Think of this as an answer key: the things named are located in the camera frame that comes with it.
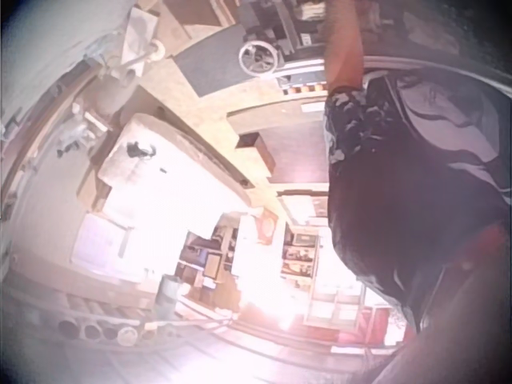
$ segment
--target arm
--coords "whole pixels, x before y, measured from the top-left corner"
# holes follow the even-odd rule
[[[326,0],[325,71],[327,89],[362,88],[363,53],[356,0]]]

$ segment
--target gray mat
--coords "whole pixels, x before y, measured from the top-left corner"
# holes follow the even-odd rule
[[[252,78],[238,64],[245,30],[230,26],[178,54],[174,61],[199,97]]]

